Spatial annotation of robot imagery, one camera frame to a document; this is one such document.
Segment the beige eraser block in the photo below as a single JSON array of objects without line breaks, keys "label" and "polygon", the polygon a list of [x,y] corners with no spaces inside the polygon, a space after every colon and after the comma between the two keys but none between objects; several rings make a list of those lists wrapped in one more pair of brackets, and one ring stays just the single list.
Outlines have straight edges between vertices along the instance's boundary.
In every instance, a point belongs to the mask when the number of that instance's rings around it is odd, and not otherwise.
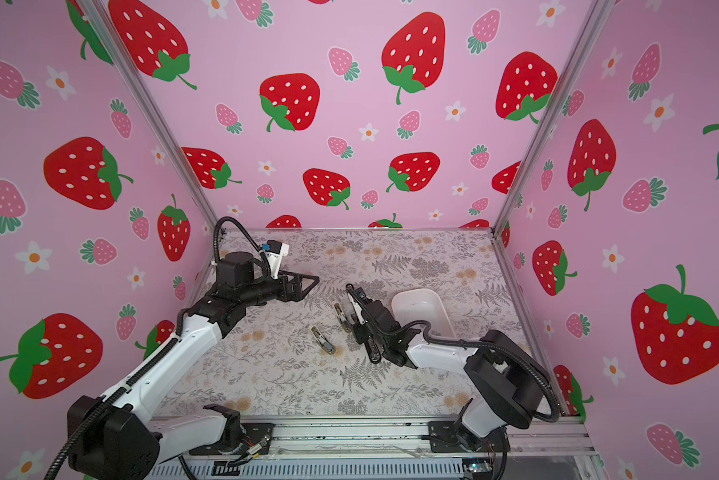
[{"label": "beige eraser block", "polygon": [[335,354],[335,346],[320,332],[316,326],[311,327],[310,331],[323,352],[328,355]]}]

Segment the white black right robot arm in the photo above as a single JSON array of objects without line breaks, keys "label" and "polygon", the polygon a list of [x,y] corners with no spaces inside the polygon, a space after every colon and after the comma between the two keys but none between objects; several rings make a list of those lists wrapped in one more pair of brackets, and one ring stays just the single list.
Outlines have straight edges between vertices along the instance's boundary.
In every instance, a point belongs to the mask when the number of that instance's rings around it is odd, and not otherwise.
[{"label": "white black right robot arm", "polygon": [[477,392],[449,435],[433,433],[431,442],[477,452],[489,436],[509,427],[527,430],[533,420],[561,419],[549,372],[499,330],[479,339],[455,338],[443,300],[433,290],[401,292],[389,306],[352,284],[345,292],[350,305],[345,320],[372,362],[463,374]]}]

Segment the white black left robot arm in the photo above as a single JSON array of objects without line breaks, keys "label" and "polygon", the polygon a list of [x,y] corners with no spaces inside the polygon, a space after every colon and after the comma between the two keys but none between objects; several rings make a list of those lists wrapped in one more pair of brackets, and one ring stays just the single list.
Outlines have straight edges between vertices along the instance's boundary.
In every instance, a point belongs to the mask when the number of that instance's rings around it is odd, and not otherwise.
[{"label": "white black left robot arm", "polygon": [[209,410],[188,418],[174,433],[159,433],[148,424],[155,409],[209,349],[219,344],[245,318],[251,307],[271,301],[301,302],[314,275],[282,269],[287,244],[257,243],[244,226],[233,225],[252,249],[221,255],[220,236],[228,217],[213,228],[215,282],[193,306],[179,311],[175,330],[133,372],[97,398],[82,396],[67,412],[67,440],[52,460],[46,478],[57,478],[63,466],[93,479],[144,479],[157,464],[201,446],[213,444],[233,422],[231,414]]}]

